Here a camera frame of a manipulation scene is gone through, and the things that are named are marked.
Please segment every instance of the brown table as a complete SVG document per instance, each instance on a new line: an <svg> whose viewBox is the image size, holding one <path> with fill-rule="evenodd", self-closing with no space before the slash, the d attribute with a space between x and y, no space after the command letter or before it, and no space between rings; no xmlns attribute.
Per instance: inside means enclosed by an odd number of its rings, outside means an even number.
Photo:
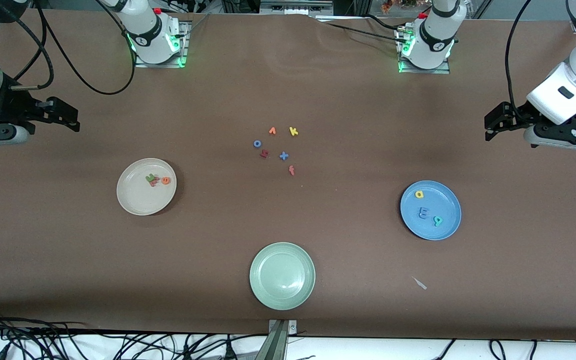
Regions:
<svg viewBox="0 0 576 360"><path fill-rule="evenodd" d="M125 82L126 44L105 13L46 14L92 84ZM23 20L39 34L34 11ZM40 123L25 145L0 146L0 313L133 330L256 333L284 318L309 335L576 338L576 151L533 150L521 132L484 141L484 115L508 98L510 25L464 22L451 75L422 75L398 73L387 40L306 16L215 15L193 32L186 68L138 68L117 96L85 88L49 41L55 82L34 95L76 107L81 132ZM519 25L520 103L575 45L567 22ZM1 27L4 71L34 52L20 27ZM41 60L23 82L46 73ZM147 157L183 186L160 214L133 216L115 186ZM459 198L445 241L400 218L418 180ZM249 287L273 242L302 246L317 269L311 297L286 312Z"/></svg>

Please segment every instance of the blue plate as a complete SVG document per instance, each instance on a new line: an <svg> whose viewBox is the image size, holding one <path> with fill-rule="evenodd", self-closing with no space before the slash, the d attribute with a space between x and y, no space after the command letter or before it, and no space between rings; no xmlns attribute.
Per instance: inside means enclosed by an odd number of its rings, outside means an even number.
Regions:
<svg viewBox="0 0 576 360"><path fill-rule="evenodd" d="M462 207L455 193L431 180L410 185L401 197L400 210L410 231L426 240L446 239L462 222Z"/></svg>

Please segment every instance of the green plate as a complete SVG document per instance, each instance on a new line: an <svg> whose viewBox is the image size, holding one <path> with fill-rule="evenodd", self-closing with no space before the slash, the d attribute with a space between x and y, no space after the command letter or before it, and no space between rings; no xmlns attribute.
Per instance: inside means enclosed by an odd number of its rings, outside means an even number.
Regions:
<svg viewBox="0 0 576 360"><path fill-rule="evenodd" d="M293 243L269 244L252 260L250 287L270 309L295 309L313 292L315 264L304 249Z"/></svg>

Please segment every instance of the plate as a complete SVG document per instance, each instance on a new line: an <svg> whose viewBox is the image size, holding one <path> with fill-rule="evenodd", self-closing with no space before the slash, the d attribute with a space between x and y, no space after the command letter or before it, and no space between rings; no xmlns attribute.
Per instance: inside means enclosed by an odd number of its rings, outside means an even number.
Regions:
<svg viewBox="0 0 576 360"><path fill-rule="evenodd" d="M293 243L269 244L252 261L250 287L270 309L295 309L313 292L315 264L304 249Z"/></svg>
<svg viewBox="0 0 576 360"><path fill-rule="evenodd" d="M400 211L410 231L426 240L446 239L462 223L462 207L455 193L432 180L410 185L401 197Z"/></svg>
<svg viewBox="0 0 576 360"><path fill-rule="evenodd" d="M150 174L159 178L154 187L146 180ZM164 177L170 178L169 184L162 183ZM130 164L119 176L117 200L130 214L152 215L170 203L176 189L177 176L166 161L141 159Z"/></svg>

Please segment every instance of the plate rim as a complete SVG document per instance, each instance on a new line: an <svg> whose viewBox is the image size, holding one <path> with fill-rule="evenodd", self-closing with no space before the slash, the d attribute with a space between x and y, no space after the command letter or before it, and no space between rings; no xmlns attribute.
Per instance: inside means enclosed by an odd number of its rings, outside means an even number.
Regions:
<svg viewBox="0 0 576 360"><path fill-rule="evenodd" d="M404 205L404 198L406 197L406 194L411 191L411 188L415 187L415 186L419 186L419 183L432 183L435 185L439 185L440 187L443 187L444 189L446 189L447 191L450 192L450 194L452 194L453 198L455 199L455 201L457 202L457 209L459 210L459 218L458 218L458 222L457 222L457 226L455 226L455 228L450 231L450 233L448 233L446 236L442 237L441 239L429 239L427 237L423 237L422 235L420 235L418 233L418 231L415 231L412 227L410 227L410 224L406 221L406 218L404 217L404 211L403 211L403 205ZM401 199L399 200L399 216L401 216L401 219L403 220L404 224L406 224L406 227L416 236L418 236L421 239L424 240L428 240L430 242L440 242L442 240L446 240L449 237L452 237L452 235L454 235L457 230L459 229L459 227L462 225L462 203L459 202L459 198L457 198L457 195L455 194L454 191L452 191L452 189L450 189L450 187L442 184L441 182L435 181L435 180L419 180L416 182L413 182L412 184L409 185L409 187L406 187L406 189L404 190L404 192L401 194Z"/></svg>
<svg viewBox="0 0 576 360"><path fill-rule="evenodd" d="M297 251L301 251L302 253L304 253L304 255L306 255L306 257L308 258L308 260L310 261L310 264L312 266L312 285L310 286L310 289L308 289L307 293L304 296L304 299L302 301L300 301L299 303L297 303L297 305L291 306L291 307L276 307L276 306L271 306L268 303L265 303L264 301L262 301L258 294L255 292L255 289L252 285L253 283L253 265L255 264L256 260L258 260L258 257L260 256L261 253L263 253L263 251L265 251L268 248L272 248L275 246L289 246ZM256 298L256 300L259 301L259 303L261 303L262 305L272 309L272 310L279 310L279 311L286 311L286 310L292 310L295 308L298 308L299 306L301 306L303 303L306 302L306 300L308 300L311 297L311 294L313 294L313 290L315 289L315 284L317 281L317 269L315 268L315 262L313 261L313 258L311 257L311 255L308 253L308 251L304 250L304 248L302 248L301 246L299 246L298 244L295 243L291 243L288 241L278 241L276 243L270 243L267 244L266 246L264 246L261 250L259 250L256 255L254 255L254 258L252 260L252 262L250 262L250 269L248 272L248 282L250 285L250 289L252 290L254 297Z"/></svg>
<svg viewBox="0 0 576 360"><path fill-rule="evenodd" d="M119 184L121 183L122 178L124 178L124 175L126 175L126 171L128 171L128 169L130 169L131 167L135 166L135 164L139 163L139 162L146 162L147 160L151 160L154 162L161 162L162 164L165 164L164 167L167 167L170 170L170 173L172 174L173 177L173 182L174 182L174 186L173 186L173 191L172 194L170 195L170 199L159 209L154 210L153 212L147 212L147 213L135 213L131 210L128 210L126 208L126 206L122 203L122 199L119 198ZM177 174L175 173L175 169L172 168L172 166L170 166L169 163L167 163L166 161L162 160L162 159L158 159L157 157L144 157L142 159L138 159L137 161L132 162L130 165L126 166L125 169L123 169L123 171L121 172L121 175L119 175L119 178L117 179L117 185L115 188L115 194L117 196L117 201L119 202L119 205L121 205L121 208L123 208L124 210L126 210L126 212L132 214L132 215L136 215L138 217L144 217L147 215L152 215L152 214L157 214L158 212L160 212L161 210L164 210L164 208L166 208L170 202L172 201L172 199L175 197L175 194L177 193Z"/></svg>

